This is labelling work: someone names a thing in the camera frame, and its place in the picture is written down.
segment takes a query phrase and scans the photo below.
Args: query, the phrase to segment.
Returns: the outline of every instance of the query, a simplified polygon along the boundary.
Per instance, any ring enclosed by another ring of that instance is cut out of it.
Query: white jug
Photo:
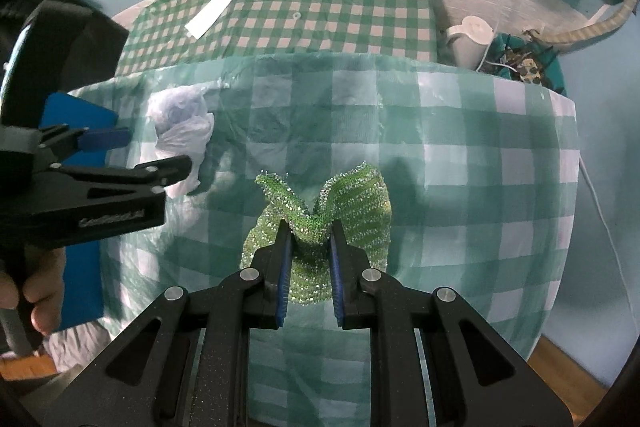
[[[453,51],[456,65],[467,70],[475,70],[480,65],[484,50],[493,38],[491,26],[475,15],[465,17],[462,24],[447,30],[447,44]]]

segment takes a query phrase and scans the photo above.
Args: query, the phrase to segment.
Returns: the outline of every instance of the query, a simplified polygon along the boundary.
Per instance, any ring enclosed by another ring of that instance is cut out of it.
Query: checkered fabric
[[[528,357],[554,302],[574,219],[574,104],[543,87],[382,55],[230,57],[116,78],[79,92],[134,140],[110,164],[153,157],[152,92],[207,84],[216,125],[201,186],[164,227],[102,242],[105,324],[118,333],[167,286],[238,269],[265,201],[261,169],[306,200],[332,175],[378,166],[392,205],[388,272],[458,290]],[[252,331],[250,415],[272,425],[361,426],[369,336],[340,331],[330,301],[290,303],[283,329]]]
[[[232,0],[203,37],[184,25],[209,0],[156,0],[136,19],[116,75],[232,55],[375,53],[436,61],[429,0]]]

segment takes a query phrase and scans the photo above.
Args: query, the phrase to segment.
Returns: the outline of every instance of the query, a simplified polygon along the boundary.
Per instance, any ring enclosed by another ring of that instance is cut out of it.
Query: teal basket
[[[524,41],[520,37],[514,37],[513,35],[509,36],[506,33],[498,33],[494,41],[491,43],[491,46],[489,47],[489,52],[487,53],[488,61],[497,62],[497,57],[502,56],[502,54],[504,53],[504,48],[505,48],[505,44],[507,43],[507,40],[509,41],[509,46],[511,48],[519,48],[527,44],[526,41]],[[538,52],[541,52],[542,50],[546,49],[545,47],[537,43],[533,43],[532,47]],[[540,61],[547,62],[551,60],[551,58],[554,56],[554,53],[555,52],[553,51],[553,49],[551,49],[548,52],[538,54],[537,56],[539,57]],[[546,77],[549,79],[549,82],[551,83],[553,90],[556,93],[562,94],[563,96],[567,96],[566,88],[564,87],[564,76],[562,76],[562,70],[560,69],[560,62],[558,61],[557,57],[554,58],[551,64],[549,64],[549,66],[545,70],[545,73],[546,73]],[[501,76],[503,78],[508,78],[510,80],[513,80],[511,78],[511,70],[509,68],[501,68],[495,74],[496,76]]]

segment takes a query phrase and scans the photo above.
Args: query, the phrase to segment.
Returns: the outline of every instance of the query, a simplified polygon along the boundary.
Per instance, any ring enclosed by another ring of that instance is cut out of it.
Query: wooden floor
[[[579,425],[607,392],[546,337],[540,338],[529,365],[567,405],[575,425]]]
[[[529,365],[564,401],[578,425],[600,402],[606,389],[546,337],[540,338]],[[5,380],[47,377],[56,372],[49,355],[21,360],[0,359]]]
[[[56,374],[56,366],[49,355],[25,359],[0,359],[0,375],[5,380],[48,377]]]

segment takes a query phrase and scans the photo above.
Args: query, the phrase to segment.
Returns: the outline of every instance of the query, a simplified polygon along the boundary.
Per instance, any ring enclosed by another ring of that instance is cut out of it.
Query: green mesh sponge
[[[330,299],[331,277],[326,242],[332,221],[340,219],[347,242],[367,252],[371,266],[384,271],[390,242],[391,203],[382,174],[363,163],[327,181],[313,213],[276,174],[260,174],[267,207],[249,232],[242,248],[241,267],[251,264],[254,252],[272,244],[281,219],[296,236],[289,299],[311,304]]]

